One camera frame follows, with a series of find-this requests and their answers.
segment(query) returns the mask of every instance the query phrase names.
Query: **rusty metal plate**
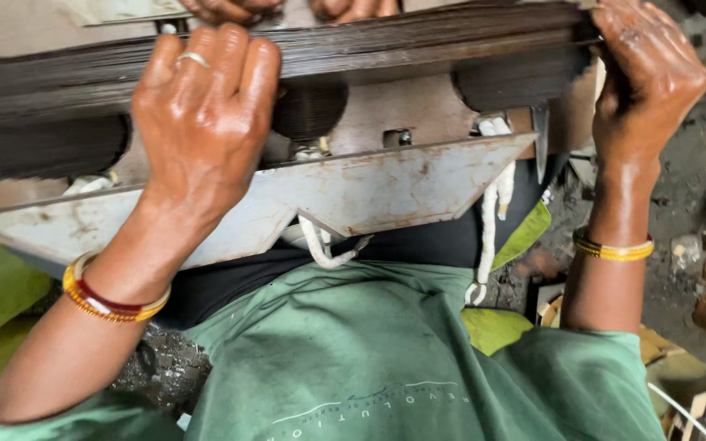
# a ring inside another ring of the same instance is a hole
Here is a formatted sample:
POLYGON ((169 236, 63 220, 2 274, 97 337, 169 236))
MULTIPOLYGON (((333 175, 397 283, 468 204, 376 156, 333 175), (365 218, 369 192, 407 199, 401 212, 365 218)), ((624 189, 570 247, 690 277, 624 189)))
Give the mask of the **rusty metal plate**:
MULTIPOLYGON (((182 268, 263 253, 301 213, 341 236, 449 221, 535 134, 400 147, 261 170, 246 196, 182 268)), ((102 249, 141 189, 75 196, 0 212, 0 243, 67 265, 102 249)))

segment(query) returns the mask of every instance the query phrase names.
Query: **red and white bangle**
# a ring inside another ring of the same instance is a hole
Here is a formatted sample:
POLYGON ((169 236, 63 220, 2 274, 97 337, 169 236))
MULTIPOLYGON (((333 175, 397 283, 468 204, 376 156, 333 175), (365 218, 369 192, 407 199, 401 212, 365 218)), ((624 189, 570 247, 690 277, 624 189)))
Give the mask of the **red and white bangle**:
POLYGON ((140 322, 159 312, 170 297, 170 286, 162 297, 148 305, 123 305, 103 299, 97 295, 83 280, 83 271, 94 261, 97 253, 86 253, 67 267, 62 279, 64 294, 73 303, 90 316, 99 317, 111 322, 140 322))

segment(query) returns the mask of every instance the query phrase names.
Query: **finger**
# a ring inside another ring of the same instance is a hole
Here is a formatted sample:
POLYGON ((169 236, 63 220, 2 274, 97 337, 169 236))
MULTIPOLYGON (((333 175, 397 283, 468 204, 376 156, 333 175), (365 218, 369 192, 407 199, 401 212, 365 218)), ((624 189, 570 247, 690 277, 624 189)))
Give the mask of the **finger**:
POLYGON ((260 109, 271 115, 281 58, 279 48, 269 40, 256 38, 250 42, 239 86, 239 98, 250 109, 260 109))
POLYGON ((638 14, 599 6, 592 18, 614 60, 635 87, 659 73, 657 65, 665 65, 663 48, 657 48, 653 38, 644 32, 645 25, 638 14))
POLYGON ((223 21, 235 21, 237 23, 250 23, 260 20, 260 17, 247 12, 246 9, 235 5, 228 0, 200 0, 203 5, 214 13, 218 18, 217 23, 223 21))
POLYGON ((620 99, 617 94, 617 81, 615 80, 615 72, 607 71, 606 80, 601 89, 601 96, 595 102, 595 113, 603 119, 609 119, 617 113, 620 108, 620 99))
POLYGON ((184 50, 184 42, 174 34, 157 37, 152 57, 139 81, 142 87, 156 88, 170 82, 176 73, 176 57, 184 50))
POLYGON ((249 45, 250 35, 237 24, 223 24, 217 31, 217 54, 212 65, 207 105, 220 103, 238 92, 249 45))
POLYGON ((682 33, 677 23, 672 20, 672 17, 652 3, 645 3, 645 7, 664 25, 664 35, 672 42, 672 45, 688 58, 689 61, 697 60, 696 51, 693 50, 693 46, 688 41, 688 38, 682 33))
POLYGON ((353 20, 363 20, 375 16, 380 5, 379 0, 353 0, 348 11, 337 20, 337 23, 348 23, 353 20))
POLYGON ((380 0, 378 16, 394 16, 399 13, 397 0, 380 0))
POLYGON ((236 2, 250 13, 263 13, 282 4, 282 0, 243 0, 236 2))
POLYGON ((310 8, 318 17, 328 20, 344 14, 353 0, 310 0, 310 8))
MULTIPOLYGON (((203 26, 192 32, 184 53, 197 54, 209 63, 213 60, 216 45, 217 33, 212 28, 203 26)), ((210 81, 210 67, 204 67, 192 58, 180 59, 178 73, 173 78, 169 90, 173 104, 180 109, 199 104, 200 97, 206 94, 210 81)))
POLYGON ((205 6, 201 5, 199 0, 179 0, 179 2, 193 15, 197 16, 206 23, 211 25, 215 25, 217 23, 217 17, 205 6))

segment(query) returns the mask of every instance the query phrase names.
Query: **gold bangle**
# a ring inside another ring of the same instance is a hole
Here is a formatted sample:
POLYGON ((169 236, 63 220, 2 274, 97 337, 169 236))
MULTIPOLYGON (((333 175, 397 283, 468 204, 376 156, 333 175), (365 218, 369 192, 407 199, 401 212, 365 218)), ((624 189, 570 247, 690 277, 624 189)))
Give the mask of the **gold bangle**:
POLYGON ((168 302, 170 286, 159 300, 148 305, 124 305, 103 299, 83 280, 83 271, 95 257, 96 253, 86 253, 75 259, 64 271, 62 279, 64 294, 81 311, 110 322, 140 322, 152 317, 168 302))
POLYGON ((636 246, 607 246, 591 242, 584 237, 585 228, 574 231, 574 246, 586 255, 607 259, 608 261, 640 261, 652 254, 655 244, 647 235, 647 242, 636 246))

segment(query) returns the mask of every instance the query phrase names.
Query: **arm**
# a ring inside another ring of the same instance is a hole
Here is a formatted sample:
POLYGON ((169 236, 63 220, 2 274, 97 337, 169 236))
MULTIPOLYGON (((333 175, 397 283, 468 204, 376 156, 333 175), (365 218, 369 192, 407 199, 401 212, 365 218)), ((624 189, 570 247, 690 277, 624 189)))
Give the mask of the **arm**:
MULTIPOLYGON (((162 35, 133 96, 152 176, 130 217, 86 270, 104 298, 143 305, 244 196, 260 160, 279 79, 266 40, 224 25, 196 30, 188 52, 162 35)), ((0 425, 65 410, 110 385, 146 322, 112 323, 62 297, 34 326, 0 378, 0 425)))
MULTIPOLYGON (((706 68, 672 19, 650 3, 600 0, 593 21, 609 53, 593 122, 600 168, 587 237, 603 245, 640 245, 661 172, 658 155, 706 91, 706 68)), ((577 253, 561 326, 636 333, 644 277, 644 261, 577 253)))

